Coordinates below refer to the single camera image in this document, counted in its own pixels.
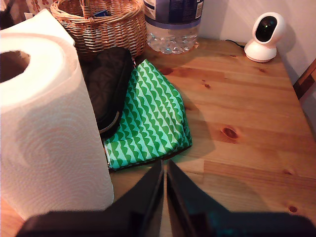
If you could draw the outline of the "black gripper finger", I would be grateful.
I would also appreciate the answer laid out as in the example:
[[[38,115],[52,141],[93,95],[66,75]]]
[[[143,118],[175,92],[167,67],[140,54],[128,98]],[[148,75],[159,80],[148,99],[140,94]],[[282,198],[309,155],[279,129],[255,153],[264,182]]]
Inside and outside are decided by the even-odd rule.
[[[108,207],[104,213],[110,217],[148,216],[154,212],[163,196],[164,169],[157,161],[126,194]]]
[[[180,217],[208,219],[232,216],[232,212],[199,188],[173,161],[167,164],[167,193]]]

